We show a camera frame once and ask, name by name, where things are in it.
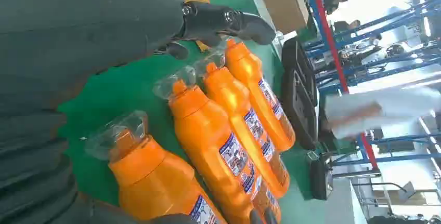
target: black crate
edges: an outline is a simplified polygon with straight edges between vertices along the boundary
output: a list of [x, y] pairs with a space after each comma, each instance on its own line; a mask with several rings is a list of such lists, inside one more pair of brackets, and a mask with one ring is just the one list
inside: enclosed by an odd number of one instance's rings
[[282, 77], [280, 103], [296, 135], [296, 141], [307, 150], [315, 150], [317, 142], [317, 116], [315, 107], [295, 70], [285, 70]]
[[294, 69], [305, 85], [306, 92], [314, 106], [317, 105], [317, 83], [314, 75], [314, 68], [306, 56], [297, 37], [287, 40], [283, 44], [282, 64], [285, 70]]

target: clear plastic cap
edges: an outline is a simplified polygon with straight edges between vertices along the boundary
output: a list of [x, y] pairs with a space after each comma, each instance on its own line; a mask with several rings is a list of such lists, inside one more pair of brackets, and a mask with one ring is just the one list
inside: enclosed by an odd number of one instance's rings
[[118, 161], [134, 150], [146, 137], [147, 114], [134, 111], [105, 125], [86, 140], [86, 153], [100, 160]]
[[175, 74], [157, 81], [153, 87], [153, 93], [160, 98], [173, 100], [195, 84], [196, 72], [193, 67], [187, 65]]
[[205, 58], [193, 64], [196, 75], [199, 77], [205, 77], [207, 74], [221, 69], [224, 65], [225, 55], [221, 51], [212, 51]]

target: black machine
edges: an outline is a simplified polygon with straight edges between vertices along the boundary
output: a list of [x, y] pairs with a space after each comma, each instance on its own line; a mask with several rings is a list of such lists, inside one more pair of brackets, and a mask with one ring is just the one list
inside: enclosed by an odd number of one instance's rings
[[294, 128], [296, 139], [307, 150], [317, 147], [317, 85], [314, 70], [297, 38], [283, 45], [280, 103]]
[[[214, 46], [219, 34], [270, 44], [260, 17], [184, 0], [0, 0], [1, 223], [139, 223], [78, 193], [59, 104], [88, 77], [168, 53], [178, 40]], [[142, 223], [193, 223], [167, 216]]]
[[309, 167], [309, 181], [313, 197], [318, 200], [327, 200], [332, 193], [332, 166], [331, 156], [320, 154], [312, 160]]

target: plastic bottle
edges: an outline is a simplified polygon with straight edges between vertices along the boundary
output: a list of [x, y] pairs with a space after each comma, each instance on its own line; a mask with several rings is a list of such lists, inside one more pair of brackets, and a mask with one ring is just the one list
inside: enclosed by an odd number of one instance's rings
[[290, 149], [295, 133], [273, 90], [263, 78], [262, 62], [243, 42], [227, 40], [225, 50], [227, 67], [232, 75], [250, 90], [251, 106], [262, 121], [279, 152]]
[[88, 153], [110, 160], [120, 207], [140, 220], [186, 214], [200, 224], [226, 224], [199, 186], [193, 168], [147, 135], [146, 120], [145, 113], [135, 111], [87, 140]]
[[252, 222], [256, 213], [280, 221], [277, 200], [233, 133], [226, 112], [208, 99], [195, 80], [194, 69], [184, 67], [154, 89], [168, 99], [180, 144], [229, 223], [260, 223]]
[[227, 112], [231, 127], [277, 198], [288, 190], [290, 178], [271, 138], [250, 104], [248, 89], [224, 67], [223, 54], [211, 54], [194, 64], [203, 77], [206, 95]]

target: green floor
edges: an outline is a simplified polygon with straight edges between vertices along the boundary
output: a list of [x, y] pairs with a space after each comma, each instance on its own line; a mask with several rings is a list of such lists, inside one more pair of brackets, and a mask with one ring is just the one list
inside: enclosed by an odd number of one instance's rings
[[[257, 13], [253, 0], [211, 2]], [[61, 133], [69, 138], [68, 154], [82, 191], [97, 199], [118, 204], [118, 187], [107, 163], [84, 153], [83, 137], [114, 117], [135, 109], [148, 113], [149, 132], [165, 149], [187, 159], [174, 135], [173, 120], [166, 102], [152, 93], [155, 81], [202, 57], [194, 43], [187, 46], [190, 57], [184, 61], [170, 56], [152, 56], [91, 77], [76, 99], [60, 107], [68, 116], [68, 124]], [[265, 77], [278, 94], [282, 67], [273, 49], [251, 42], [247, 42], [247, 46], [262, 59]], [[282, 223], [324, 223], [325, 217], [321, 214], [323, 202], [310, 199], [306, 152], [295, 146], [282, 157], [291, 174], [290, 190], [279, 200]]]

